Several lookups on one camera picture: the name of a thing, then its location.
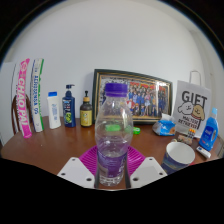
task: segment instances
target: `purple coaster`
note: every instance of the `purple coaster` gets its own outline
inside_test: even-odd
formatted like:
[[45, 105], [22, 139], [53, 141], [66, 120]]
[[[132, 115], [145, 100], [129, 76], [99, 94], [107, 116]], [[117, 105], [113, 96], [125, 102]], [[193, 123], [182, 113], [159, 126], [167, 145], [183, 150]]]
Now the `purple coaster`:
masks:
[[[80, 161], [86, 166], [86, 168], [95, 176], [97, 171], [97, 146], [93, 146], [79, 157]], [[135, 170], [145, 160], [137, 149], [128, 147], [127, 154], [127, 170], [129, 177], [135, 172]]]

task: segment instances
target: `blue cup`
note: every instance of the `blue cup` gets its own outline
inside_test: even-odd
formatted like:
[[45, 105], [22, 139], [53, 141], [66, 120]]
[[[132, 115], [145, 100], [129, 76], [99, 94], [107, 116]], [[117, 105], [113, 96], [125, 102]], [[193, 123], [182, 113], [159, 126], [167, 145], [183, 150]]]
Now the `blue cup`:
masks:
[[189, 166], [195, 159], [194, 150], [182, 142], [171, 142], [166, 147], [166, 153], [161, 167], [170, 175]]

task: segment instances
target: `white gift bag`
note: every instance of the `white gift bag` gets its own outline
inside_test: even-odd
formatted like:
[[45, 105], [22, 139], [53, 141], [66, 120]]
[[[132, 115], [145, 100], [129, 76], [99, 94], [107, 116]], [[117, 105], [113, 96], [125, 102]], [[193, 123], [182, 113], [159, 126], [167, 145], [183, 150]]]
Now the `white gift bag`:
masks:
[[192, 72], [190, 72], [189, 83], [177, 81], [173, 118], [177, 132], [187, 135], [188, 130], [192, 128], [196, 130], [195, 137], [200, 138], [210, 114], [211, 90], [201, 86], [199, 72], [200, 85], [192, 84]]

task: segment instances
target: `picture frame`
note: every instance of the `picture frame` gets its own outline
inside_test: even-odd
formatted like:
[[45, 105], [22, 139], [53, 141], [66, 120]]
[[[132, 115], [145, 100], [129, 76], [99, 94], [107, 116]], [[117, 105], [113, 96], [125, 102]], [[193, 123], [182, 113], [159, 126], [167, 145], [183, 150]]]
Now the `picture frame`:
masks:
[[95, 69], [93, 79], [92, 106], [93, 123], [106, 99], [105, 84], [110, 82], [128, 85], [126, 102], [134, 124], [154, 124], [162, 113], [172, 113], [171, 81], [134, 72]]

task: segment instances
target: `water bottle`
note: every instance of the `water bottle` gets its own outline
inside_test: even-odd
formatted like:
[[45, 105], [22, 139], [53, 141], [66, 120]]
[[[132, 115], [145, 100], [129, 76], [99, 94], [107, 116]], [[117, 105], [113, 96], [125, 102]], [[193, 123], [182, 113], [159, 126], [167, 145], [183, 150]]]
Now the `water bottle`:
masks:
[[100, 183], [115, 186], [124, 174], [128, 146], [133, 136], [133, 119], [127, 106], [128, 86], [107, 83], [106, 100], [95, 122], [95, 140]]
[[217, 109], [213, 107], [212, 115], [206, 122], [199, 144], [207, 151], [210, 151], [213, 148], [218, 132], [219, 126], [217, 122]]

